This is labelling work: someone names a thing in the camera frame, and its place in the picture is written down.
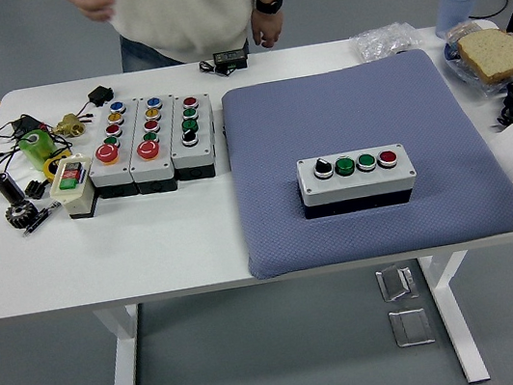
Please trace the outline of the person's left hand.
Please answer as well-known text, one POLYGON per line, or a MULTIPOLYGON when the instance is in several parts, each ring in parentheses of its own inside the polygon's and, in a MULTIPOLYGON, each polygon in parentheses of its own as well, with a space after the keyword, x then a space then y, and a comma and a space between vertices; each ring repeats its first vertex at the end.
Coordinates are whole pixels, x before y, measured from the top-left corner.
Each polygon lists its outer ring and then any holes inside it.
POLYGON ((283 29, 283 11, 275 14, 264 14, 254 10, 251 13, 251 30, 255 45, 264 48, 275 46, 283 29))

